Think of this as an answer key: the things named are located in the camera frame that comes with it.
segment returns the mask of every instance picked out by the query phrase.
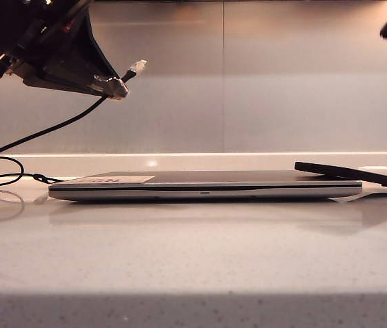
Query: sticker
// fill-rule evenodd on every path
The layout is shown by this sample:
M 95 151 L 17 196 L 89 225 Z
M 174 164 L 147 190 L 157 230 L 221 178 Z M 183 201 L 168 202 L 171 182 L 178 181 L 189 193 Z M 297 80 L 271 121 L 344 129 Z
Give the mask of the sticker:
M 66 181 L 66 183 L 84 183 L 84 184 L 110 184 L 110 183 L 143 183 L 155 176 L 87 176 L 85 178 Z

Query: speckled countertop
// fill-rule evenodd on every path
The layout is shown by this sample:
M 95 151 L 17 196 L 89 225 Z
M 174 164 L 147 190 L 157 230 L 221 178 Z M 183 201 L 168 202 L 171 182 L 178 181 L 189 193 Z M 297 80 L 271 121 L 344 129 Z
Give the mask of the speckled countertop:
M 387 327 L 387 189 L 364 190 L 78 204 L 3 188 L 0 327 Z

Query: silver laptop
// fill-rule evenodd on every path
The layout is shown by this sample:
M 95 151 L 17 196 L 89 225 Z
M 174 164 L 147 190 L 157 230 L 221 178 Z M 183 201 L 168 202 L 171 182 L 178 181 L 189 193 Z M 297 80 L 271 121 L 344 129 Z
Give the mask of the silver laptop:
M 110 172 L 49 185 L 61 200 L 344 197 L 362 182 L 299 171 Z

